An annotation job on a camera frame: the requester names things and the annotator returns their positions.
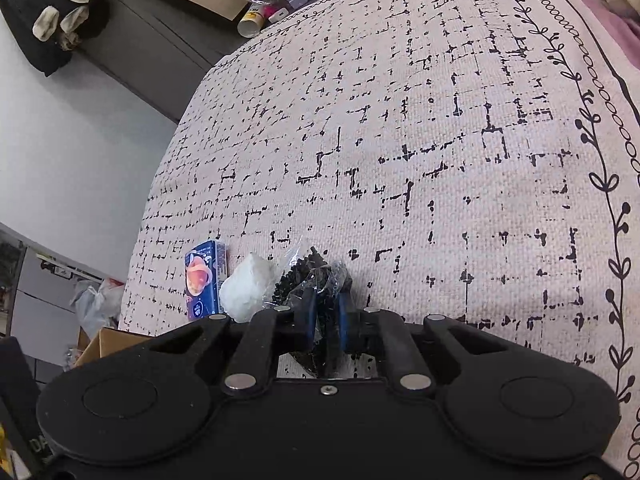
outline bed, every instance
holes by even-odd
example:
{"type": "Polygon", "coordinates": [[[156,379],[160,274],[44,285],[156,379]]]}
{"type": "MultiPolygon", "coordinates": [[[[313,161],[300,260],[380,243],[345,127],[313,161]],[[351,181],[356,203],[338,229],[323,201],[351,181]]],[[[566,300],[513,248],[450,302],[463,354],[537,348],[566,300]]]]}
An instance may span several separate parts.
{"type": "Polygon", "coordinates": [[[361,306],[446,314],[609,381],[623,419],[606,458],[638,478],[634,41],[597,0],[305,7],[194,94],[121,328],[186,323],[182,258],[203,240],[226,242],[233,268],[306,237],[347,263],[361,306]]]}

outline silver rivet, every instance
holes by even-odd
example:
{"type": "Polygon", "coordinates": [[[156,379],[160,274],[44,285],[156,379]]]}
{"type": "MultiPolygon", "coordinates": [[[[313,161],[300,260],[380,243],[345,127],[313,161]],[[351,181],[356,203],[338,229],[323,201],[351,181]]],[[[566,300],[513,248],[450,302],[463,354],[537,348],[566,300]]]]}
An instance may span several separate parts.
{"type": "Polygon", "coordinates": [[[422,374],[408,374],[400,379],[400,384],[407,390],[424,390],[431,386],[431,379],[422,374]]]}
{"type": "Polygon", "coordinates": [[[338,388],[336,388],[335,386],[322,386],[320,388],[320,393],[323,395],[335,395],[336,393],[338,393],[338,388]]]}
{"type": "Polygon", "coordinates": [[[225,384],[232,390],[246,390],[255,384],[255,377],[249,374],[233,374],[225,379],[225,384]]]}

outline small box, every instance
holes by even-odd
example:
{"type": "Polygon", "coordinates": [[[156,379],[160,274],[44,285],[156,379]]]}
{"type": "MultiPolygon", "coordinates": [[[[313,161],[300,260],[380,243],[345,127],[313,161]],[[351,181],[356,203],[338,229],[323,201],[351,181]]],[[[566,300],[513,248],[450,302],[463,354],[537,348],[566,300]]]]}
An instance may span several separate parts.
{"type": "Polygon", "coordinates": [[[200,244],[184,257],[187,316],[190,321],[222,314],[220,285],[226,280],[226,247],[216,240],[200,244]]]}

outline white plastic bag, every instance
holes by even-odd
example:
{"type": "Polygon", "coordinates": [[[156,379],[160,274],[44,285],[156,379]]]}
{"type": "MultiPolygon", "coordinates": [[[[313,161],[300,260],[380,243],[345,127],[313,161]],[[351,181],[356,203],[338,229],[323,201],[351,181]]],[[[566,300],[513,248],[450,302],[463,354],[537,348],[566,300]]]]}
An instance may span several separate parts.
{"type": "Polygon", "coordinates": [[[95,283],[89,280],[76,284],[71,306],[89,339],[93,339],[103,326],[118,326],[123,294],[124,285],[115,280],[104,280],[98,290],[95,290],[95,283]]]}
{"type": "Polygon", "coordinates": [[[264,291],[273,282],[271,264],[249,253],[220,286],[220,305],[237,323],[246,323],[262,308],[264,291]]]}

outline black cloth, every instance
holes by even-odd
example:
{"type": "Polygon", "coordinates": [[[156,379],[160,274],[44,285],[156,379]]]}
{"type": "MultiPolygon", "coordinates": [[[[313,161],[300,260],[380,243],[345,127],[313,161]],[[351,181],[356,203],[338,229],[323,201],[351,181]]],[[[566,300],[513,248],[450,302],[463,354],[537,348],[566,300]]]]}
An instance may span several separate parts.
{"type": "Polygon", "coordinates": [[[71,52],[61,50],[53,40],[40,41],[33,35],[8,0],[0,0],[0,11],[20,50],[34,68],[50,76],[71,60],[71,52]]]}
{"type": "Polygon", "coordinates": [[[81,40],[88,40],[98,36],[107,26],[111,15],[107,0],[90,0],[88,5],[89,18],[84,20],[75,30],[81,40]]]}
{"type": "Polygon", "coordinates": [[[40,17],[42,11],[49,6],[55,7],[60,13],[58,22],[81,6],[71,0],[8,0],[8,2],[30,30],[33,29],[33,24],[40,17]]]}

